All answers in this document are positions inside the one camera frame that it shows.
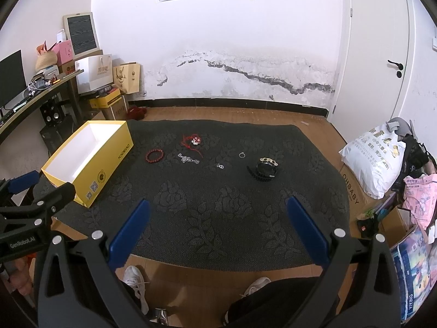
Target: shoelace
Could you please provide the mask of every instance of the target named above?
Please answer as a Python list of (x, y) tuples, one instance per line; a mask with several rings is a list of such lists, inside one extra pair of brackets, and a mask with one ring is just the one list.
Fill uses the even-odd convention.
[(141, 289), (139, 287), (139, 285), (141, 284), (147, 284), (149, 283), (148, 281), (137, 281), (135, 279), (128, 279), (126, 280), (126, 284), (129, 285), (130, 287), (132, 287), (135, 291), (138, 291), (140, 293), (142, 293), (143, 295), (146, 293), (146, 288)]

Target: picture frame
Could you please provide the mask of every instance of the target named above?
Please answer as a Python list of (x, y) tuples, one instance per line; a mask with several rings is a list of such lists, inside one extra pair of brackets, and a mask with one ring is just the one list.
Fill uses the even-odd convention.
[(92, 12), (63, 16), (67, 39), (73, 45), (73, 58), (80, 59), (100, 50)]

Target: white sneaker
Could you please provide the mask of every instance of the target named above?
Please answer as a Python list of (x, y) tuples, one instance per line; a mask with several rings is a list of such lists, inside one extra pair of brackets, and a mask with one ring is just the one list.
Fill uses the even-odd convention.
[(143, 275), (136, 266), (128, 266), (125, 270), (123, 282), (135, 290), (135, 296), (141, 300), (141, 312), (147, 314), (149, 306), (147, 305), (144, 294), (146, 293)]
[(271, 280), (268, 277), (261, 277), (258, 280), (256, 280), (253, 284), (251, 284), (246, 292), (244, 292), (243, 297), (249, 296), (253, 294), (254, 292), (257, 292), (259, 289), (263, 288), (267, 284), (270, 284)]

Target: qr code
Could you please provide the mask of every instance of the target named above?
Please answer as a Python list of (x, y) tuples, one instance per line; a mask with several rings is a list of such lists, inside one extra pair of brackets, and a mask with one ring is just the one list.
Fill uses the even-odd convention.
[(97, 185), (97, 182), (93, 182), (93, 183), (91, 184), (91, 186), (90, 186), (90, 189), (91, 189), (93, 192), (96, 192), (98, 188), (99, 188), (99, 185)]

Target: dark rug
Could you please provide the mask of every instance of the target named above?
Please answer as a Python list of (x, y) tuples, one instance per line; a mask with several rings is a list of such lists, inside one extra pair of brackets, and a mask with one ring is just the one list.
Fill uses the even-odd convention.
[[(58, 219), (90, 235), (108, 233), (141, 198), (151, 205), (150, 225), (133, 254), (180, 266), (261, 271), (311, 264), (285, 213), (300, 195), (333, 227), (349, 228), (346, 186), (339, 172), (295, 126), (216, 121), (128, 121), (134, 147), (91, 209), (71, 203)], [(203, 158), (181, 146), (197, 133)], [(147, 163), (160, 148), (164, 159)], [(244, 152), (244, 159), (239, 154)], [(181, 161), (178, 154), (199, 160)], [(259, 182), (247, 171), (262, 157), (279, 164), (276, 178)], [(43, 177), (35, 198), (52, 188)]]

